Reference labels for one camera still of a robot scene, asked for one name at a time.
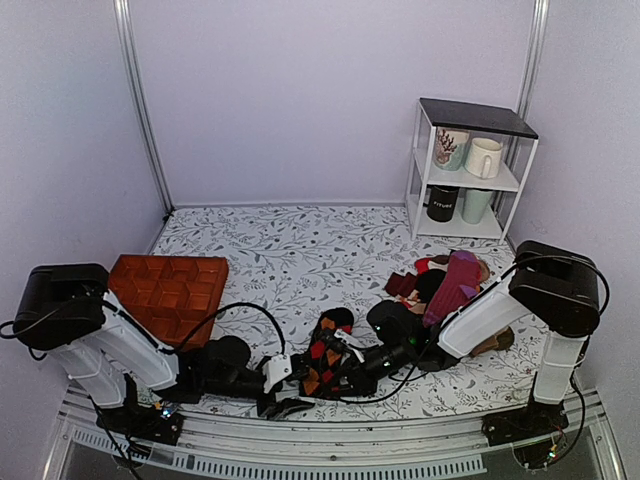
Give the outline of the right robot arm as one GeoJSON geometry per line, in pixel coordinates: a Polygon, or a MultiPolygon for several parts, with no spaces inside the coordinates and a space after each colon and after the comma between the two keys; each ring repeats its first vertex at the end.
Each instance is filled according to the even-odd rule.
{"type": "Polygon", "coordinates": [[[532,402],[517,427],[537,436],[552,424],[610,292],[589,258],[536,241],[522,243],[511,266],[492,284],[481,259],[466,250],[423,258],[416,275],[392,279],[392,300],[369,311],[379,346],[362,351],[346,373],[347,402],[377,402],[380,379],[409,366],[421,375],[456,366],[466,357],[497,350],[511,325],[526,316],[548,330],[531,389],[532,402]]]}

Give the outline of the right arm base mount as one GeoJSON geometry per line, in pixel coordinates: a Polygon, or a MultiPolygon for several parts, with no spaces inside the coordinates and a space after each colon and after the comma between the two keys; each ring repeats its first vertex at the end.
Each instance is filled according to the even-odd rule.
{"type": "Polygon", "coordinates": [[[530,398],[522,408],[485,415],[481,431],[490,446],[527,441],[512,453],[525,469],[539,470],[561,457],[566,445],[564,429],[568,426],[563,401],[551,405],[530,398]]]}

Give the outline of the black red orange argyle sock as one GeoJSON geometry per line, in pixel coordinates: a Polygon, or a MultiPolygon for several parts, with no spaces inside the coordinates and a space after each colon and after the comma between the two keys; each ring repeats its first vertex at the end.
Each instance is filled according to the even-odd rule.
{"type": "Polygon", "coordinates": [[[308,349],[302,355],[307,367],[299,392],[304,397],[332,398],[340,394],[339,370],[344,347],[334,337],[338,331],[351,334],[354,325],[352,312],[344,307],[326,310],[311,334],[308,349]]]}

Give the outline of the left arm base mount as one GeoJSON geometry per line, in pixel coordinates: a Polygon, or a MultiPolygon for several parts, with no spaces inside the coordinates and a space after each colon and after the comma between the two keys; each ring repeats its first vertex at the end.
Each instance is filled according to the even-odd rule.
{"type": "Polygon", "coordinates": [[[138,402],[134,380],[124,375],[126,395],[117,408],[97,410],[96,424],[105,431],[123,434],[126,438],[148,440],[176,446],[182,431],[184,417],[179,413],[166,415],[155,407],[142,406],[138,402]]]}

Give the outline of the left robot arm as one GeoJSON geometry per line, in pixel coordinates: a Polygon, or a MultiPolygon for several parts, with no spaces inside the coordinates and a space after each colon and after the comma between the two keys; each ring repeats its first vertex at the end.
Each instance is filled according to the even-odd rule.
{"type": "Polygon", "coordinates": [[[14,320],[1,326],[16,339],[54,358],[128,434],[148,426],[148,412],[129,393],[133,376],[159,398],[197,404],[205,395],[253,399],[259,416],[284,418],[313,408],[297,398],[277,399],[293,372],[286,353],[251,369],[251,350],[237,336],[209,340],[186,350],[172,347],[143,327],[108,287],[106,269],[95,263],[34,268],[14,320]]]}

